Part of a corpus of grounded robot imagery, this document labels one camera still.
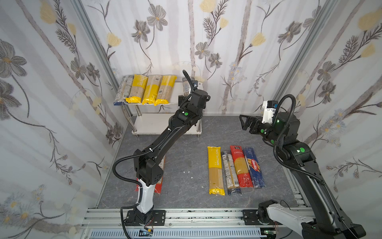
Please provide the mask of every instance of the wall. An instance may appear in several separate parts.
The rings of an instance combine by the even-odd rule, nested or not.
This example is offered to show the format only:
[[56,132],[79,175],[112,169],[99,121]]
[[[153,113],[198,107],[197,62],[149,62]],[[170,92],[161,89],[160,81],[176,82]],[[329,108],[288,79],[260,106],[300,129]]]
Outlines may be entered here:
[[211,95],[206,113],[240,114],[274,96],[324,1],[82,3],[117,78],[186,69]]
[[366,238],[382,233],[381,7],[340,1],[285,91],[298,99],[298,139]]
[[80,237],[126,119],[70,1],[1,1],[0,22],[0,235]]

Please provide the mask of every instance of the lower shelf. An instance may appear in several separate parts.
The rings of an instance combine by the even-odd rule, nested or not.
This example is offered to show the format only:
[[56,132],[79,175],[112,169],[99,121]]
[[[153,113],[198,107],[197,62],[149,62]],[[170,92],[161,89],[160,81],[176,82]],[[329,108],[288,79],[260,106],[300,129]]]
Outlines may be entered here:
[[[173,113],[157,114],[147,113],[137,116],[134,126],[137,131],[132,132],[134,135],[160,135],[168,126],[168,119],[174,115]],[[202,133],[202,122],[199,120],[196,126],[192,126],[185,135],[200,135]]]

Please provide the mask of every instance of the red pasta package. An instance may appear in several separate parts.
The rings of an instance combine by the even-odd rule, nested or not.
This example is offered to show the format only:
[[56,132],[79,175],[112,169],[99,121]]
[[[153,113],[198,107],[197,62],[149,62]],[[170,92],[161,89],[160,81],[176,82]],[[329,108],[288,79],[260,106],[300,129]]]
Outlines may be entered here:
[[244,153],[240,146],[231,145],[231,154],[235,171],[238,176],[240,187],[253,187],[252,179],[248,171],[248,166],[244,158]]
[[[166,155],[163,157],[162,161],[159,163],[159,167],[162,170],[164,170],[164,168],[165,168],[165,161],[166,161]],[[154,192],[157,194],[160,194],[162,192],[162,179],[163,179],[163,176],[160,178],[160,180],[155,185]],[[135,188],[135,191],[138,192],[138,189],[139,189],[139,186],[137,185],[137,187]]]

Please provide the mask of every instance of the gray table surface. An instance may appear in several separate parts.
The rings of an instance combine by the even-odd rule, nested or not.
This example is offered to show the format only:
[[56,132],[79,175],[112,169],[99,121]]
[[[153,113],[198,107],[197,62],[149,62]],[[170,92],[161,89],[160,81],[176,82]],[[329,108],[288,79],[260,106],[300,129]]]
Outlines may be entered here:
[[[127,129],[117,157],[132,155],[151,144],[157,135],[131,134]],[[242,189],[242,194],[210,195],[208,183],[207,146],[220,146],[229,150],[230,145],[252,146],[263,173],[265,188]],[[133,161],[127,160],[117,166],[117,172],[136,179]],[[98,208],[120,208],[136,203],[136,184],[116,178],[110,173]],[[183,135],[166,154],[161,195],[154,195],[155,208],[246,208],[274,199],[285,200],[290,207],[297,206],[282,166],[272,154],[272,148],[261,137],[241,129],[238,116],[204,116],[202,134]]]

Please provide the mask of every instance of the white shelf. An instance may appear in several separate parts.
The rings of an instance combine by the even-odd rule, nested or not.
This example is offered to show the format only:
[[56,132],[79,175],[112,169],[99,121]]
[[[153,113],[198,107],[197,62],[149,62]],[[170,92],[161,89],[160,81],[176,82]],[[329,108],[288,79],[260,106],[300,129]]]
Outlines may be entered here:
[[[147,113],[137,116],[134,123],[137,131],[131,132],[134,135],[160,135],[168,126],[168,119],[173,115],[173,113]],[[201,123],[199,120],[196,126],[193,125],[185,135],[200,135],[202,133],[202,125],[200,125],[200,132],[197,131],[197,127]]]
[[[199,82],[198,85],[197,85],[197,88],[203,90],[203,84]],[[183,94],[184,94],[183,82],[175,82],[174,88],[172,90],[170,102],[168,104],[164,104],[164,105],[178,104],[178,96],[183,95]],[[137,105],[141,105],[142,106],[142,103],[130,103],[130,104],[127,103],[127,102],[125,102],[125,103],[127,105],[137,104]]]

